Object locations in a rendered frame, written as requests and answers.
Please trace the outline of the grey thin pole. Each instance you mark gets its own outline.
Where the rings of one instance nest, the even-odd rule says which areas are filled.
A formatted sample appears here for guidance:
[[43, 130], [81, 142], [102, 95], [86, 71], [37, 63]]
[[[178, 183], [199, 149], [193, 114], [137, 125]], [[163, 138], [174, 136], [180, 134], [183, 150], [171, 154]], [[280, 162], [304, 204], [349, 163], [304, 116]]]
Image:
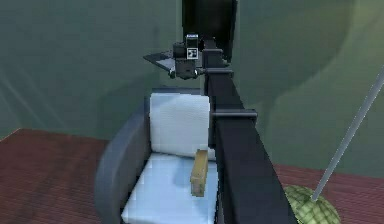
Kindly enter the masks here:
[[378, 72], [375, 82], [370, 87], [367, 95], [363, 100], [363, 103], [361, 104], [358, 111], [356, 112], [356, 115], [354, 116], [352, 122], [350, 123], [344, 137], [342, 138], [337, 150], [335, 151], [335, 154], [330, 160], [329, 165], [325, 169], [323, 176], [321, 177], [316, 189], [314, 190], [311, 196], [311, 199], [313, 201], [316, 201], [319, 198], [324, 187], [329, 181], [331, 175], [336, 169], [339, 161], [341, 160], [346, 149], [348, 148], [350, 142], [352, 141], [357, 130], [359, 129], [361, 123], [363, 122], [372, 104], [374, 103], [376, 97], [380, 93], [383, 85], [384, 85], [384, 65], [381, 67], [380, 71]]

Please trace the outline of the yellow wooden block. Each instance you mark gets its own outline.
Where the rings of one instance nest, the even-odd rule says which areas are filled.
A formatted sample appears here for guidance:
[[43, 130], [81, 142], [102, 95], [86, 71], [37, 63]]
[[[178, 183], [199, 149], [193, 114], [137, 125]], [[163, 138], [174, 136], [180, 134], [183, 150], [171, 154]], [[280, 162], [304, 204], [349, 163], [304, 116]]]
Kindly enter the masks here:
[[208, 172], [208, 151], [198, 149], [195, 154], [193, 168], [190, 175], [191, 194], [203, 197]]

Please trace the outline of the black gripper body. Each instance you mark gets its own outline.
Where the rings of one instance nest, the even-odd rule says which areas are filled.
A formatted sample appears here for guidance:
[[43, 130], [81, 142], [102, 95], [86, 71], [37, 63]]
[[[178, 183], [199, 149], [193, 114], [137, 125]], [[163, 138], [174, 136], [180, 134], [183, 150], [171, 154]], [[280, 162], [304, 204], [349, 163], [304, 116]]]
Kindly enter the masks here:
[[174, 73], [181, 79], [196, 79], [196, 64], [199, 59], [197, 41], [177, 42], [173, 45]]

